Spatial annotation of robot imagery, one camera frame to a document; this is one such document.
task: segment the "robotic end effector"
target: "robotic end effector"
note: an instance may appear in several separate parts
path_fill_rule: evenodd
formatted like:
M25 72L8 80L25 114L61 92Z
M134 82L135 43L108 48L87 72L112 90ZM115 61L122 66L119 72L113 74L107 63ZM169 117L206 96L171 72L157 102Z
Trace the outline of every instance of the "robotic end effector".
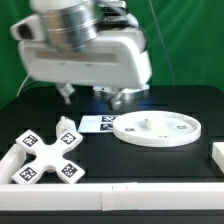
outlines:
M15 24L11 33L33 79L56 83L65 99L71 85L64 91L62 84L111 87L116 104L122 89L140 88L151 77L145 37L134 17L123 25L99 22L93 0L30 1L38 14ZM110 14L127 14L120 9L124 1L98 2Z

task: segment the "green screen backdrop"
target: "green screen backdrop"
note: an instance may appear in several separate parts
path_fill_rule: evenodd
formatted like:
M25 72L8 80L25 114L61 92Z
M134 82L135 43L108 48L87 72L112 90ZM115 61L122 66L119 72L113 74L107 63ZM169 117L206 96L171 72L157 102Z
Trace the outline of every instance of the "green screen backdrop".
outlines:
M176 85L211 85L224 90L224 0L152 0ZM148 39L152 86L172 85L171 72L148 0L127 0ZM14 23L32 14L28 0L0 1L0 108L13 100L26 77Z

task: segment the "black table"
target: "black table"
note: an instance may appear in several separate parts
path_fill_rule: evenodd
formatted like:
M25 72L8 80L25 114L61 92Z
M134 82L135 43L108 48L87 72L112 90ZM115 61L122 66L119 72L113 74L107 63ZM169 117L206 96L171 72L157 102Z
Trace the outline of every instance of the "black table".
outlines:
M55 125L61 116L75 120L84 115L121 115L162 110L183 113L202 125L198 141L181 147L152 148L131 145L112 133L83 134L84 140L65 158L86 174L80 183L120 182L224 182L211 157L213 142L224 141L224 94L208 86L152 87L148 97L124 102L111 111L106 100L91 88L79 87L72 105L65 105L54 88L26 91L0 111L0 159L15 139L31 129L45 143L56 140ZM44 174L38 183L61 183L56 174ZM0 212L0 223L220 223L224 211L116 211L116 212Z

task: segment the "white circular plate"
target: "white circular plate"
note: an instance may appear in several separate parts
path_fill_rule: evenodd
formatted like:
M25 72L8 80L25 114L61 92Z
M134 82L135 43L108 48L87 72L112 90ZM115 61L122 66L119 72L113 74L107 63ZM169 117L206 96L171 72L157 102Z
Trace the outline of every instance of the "white circular plate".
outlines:
M140 111L117 117L113 133L117 138L135 145L173 147L196 141L201 136L201 124L183 114Z

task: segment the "white cross-shaped object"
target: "white cross-shaped object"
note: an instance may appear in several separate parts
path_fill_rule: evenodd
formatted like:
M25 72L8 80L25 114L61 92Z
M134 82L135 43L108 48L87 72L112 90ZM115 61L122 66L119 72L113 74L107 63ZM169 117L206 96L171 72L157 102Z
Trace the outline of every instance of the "white cross-shaped object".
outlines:
M69 184L77 182L85 171L72 161L63 158L65 153L73 150L83 139L75 126L71 125L74 123L72 122L65 117L61 118L57 125L58 138L53 145L45 145L31 130L17 138L16 143L27 153L35 155L36 159L23 166L12 176L12 179L19 184L35 184L45 171L56 171L64 182Z

